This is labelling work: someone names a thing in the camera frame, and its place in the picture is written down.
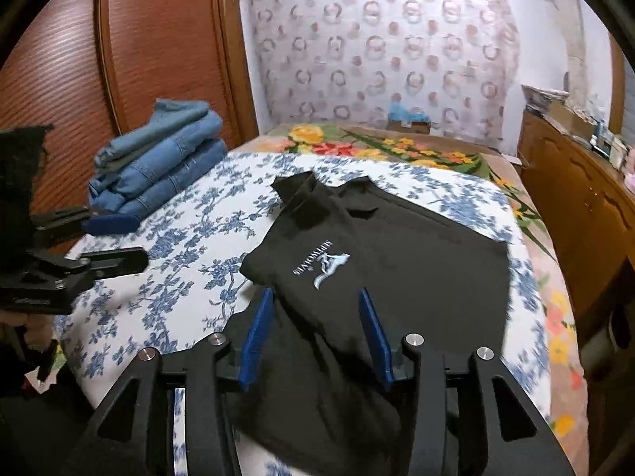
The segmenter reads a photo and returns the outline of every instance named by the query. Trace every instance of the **pink patterned curtain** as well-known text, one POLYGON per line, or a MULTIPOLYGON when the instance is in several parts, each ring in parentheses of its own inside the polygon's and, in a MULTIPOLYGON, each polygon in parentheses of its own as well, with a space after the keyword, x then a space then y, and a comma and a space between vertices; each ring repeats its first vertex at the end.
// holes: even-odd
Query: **pink patterned curtain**
POLYGON ((384 128, 392 102, 433 134, 499 146, 520 43, 507 0, 250 0, 274 123, 384 128))

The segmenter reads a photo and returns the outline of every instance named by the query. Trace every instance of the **white wall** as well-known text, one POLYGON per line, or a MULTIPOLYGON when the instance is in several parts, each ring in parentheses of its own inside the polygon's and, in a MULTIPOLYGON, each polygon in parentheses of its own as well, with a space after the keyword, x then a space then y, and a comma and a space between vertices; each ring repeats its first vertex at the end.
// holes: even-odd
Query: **white wall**
MULTIPOLYGON (((520 33, 521 55, 516 79, 507 95, 503 149, 515 154, 525 109, 521 84, 562 89, 567 69, 566 43, 556 22, 556 9, 547 0, 508 0, 520 33)), ((259 62, 250 30, 248 0, 241 0, 242 25, 254 93, 258 128, 264 133, 272 127, 264 89, 260 82, 259 62)))
POLYGON ((584 40, 587 45, 587 83, 589 97, 597 94, 604 102, 604 121, 608 123, 613 96, 613 62, 608 30, 584 0, 580 0, 584 40))

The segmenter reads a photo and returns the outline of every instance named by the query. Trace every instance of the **printed logo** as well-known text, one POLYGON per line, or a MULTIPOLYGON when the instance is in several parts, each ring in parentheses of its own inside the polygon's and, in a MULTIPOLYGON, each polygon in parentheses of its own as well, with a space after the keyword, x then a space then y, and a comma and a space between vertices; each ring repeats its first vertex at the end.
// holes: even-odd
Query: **printed logo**
POLYGON ((313 286, 316 289, 319 289, 319 286, 322 284, 322 281, 327 277, 333 275, 337 267, 341 267, 344 263, 348 261, 350 255, 348 254, 335 254, 331 255, 326 252, 329 247, 332 246, 332 242, 326 241, 322 243, 317 249, 311 252, 307 258, 300 264, 299 267, 293 270, 293 274, 301 275, 306 271, 313 271, 313 263, 315 261, 319 261, 322 267, 322 274, 318 275, 313 281, 313 286))

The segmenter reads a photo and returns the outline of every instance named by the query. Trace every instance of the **floral blanket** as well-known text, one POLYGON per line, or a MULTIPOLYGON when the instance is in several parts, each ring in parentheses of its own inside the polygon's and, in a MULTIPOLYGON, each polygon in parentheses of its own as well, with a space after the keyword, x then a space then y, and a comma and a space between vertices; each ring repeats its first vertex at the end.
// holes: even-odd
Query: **floral blanket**
MULTIPOLYGON (((239 273, 242 259, 261 243, 279 212, 271 187, 276 176, 313 170, 330 186, 369 176, 380 188, 507 242, 510 292, 502 359, 548 418, 546 316, 523 235, 505 195, 479 178, 402 162, 354 157, 232 152, 207 175, 170 200, 126 236, 85 236, 70 256, 141 246, 150 264, 144 273, 97 281, 55 327, 69 365, 97 405, 144 346, 162 353, 186 349, 222 330, 244 310, 253 286, 239 273)), ((183 410, 175 403, 176 474, 186 471, 183 410)), ((301 476, 244 435, 237 450, 245 476, 301 476)))
POLYGON ((399 161, 474 175, 496 184, 506 195, 523 233, 547 316, 551 374, 548 422, 576 474, 588 474, 587 385, 582 377, 571 303, 547 228, 509 162, 494 152, 464 142, 337 125, 280 125, 239 150, 399 161))

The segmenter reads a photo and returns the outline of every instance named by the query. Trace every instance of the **folded black shirt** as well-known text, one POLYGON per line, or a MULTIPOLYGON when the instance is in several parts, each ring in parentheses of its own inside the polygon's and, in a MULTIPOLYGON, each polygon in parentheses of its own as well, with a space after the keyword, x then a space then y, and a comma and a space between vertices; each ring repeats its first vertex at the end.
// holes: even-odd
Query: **folded black shirt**
MULTIPOLYGON (((394 474, 399 398, 383 395, 372 375, 360 290, 393 342, 418 332, 446 351, 500 352, 507 246, 368 178, 328 188, 305 173, 274 188, 285 206, 241 273, 274 289, 276 321, 258 380, 233 418, 309 473, 394 474)), ((230 337, 235 329, 230 319, 230 337)))

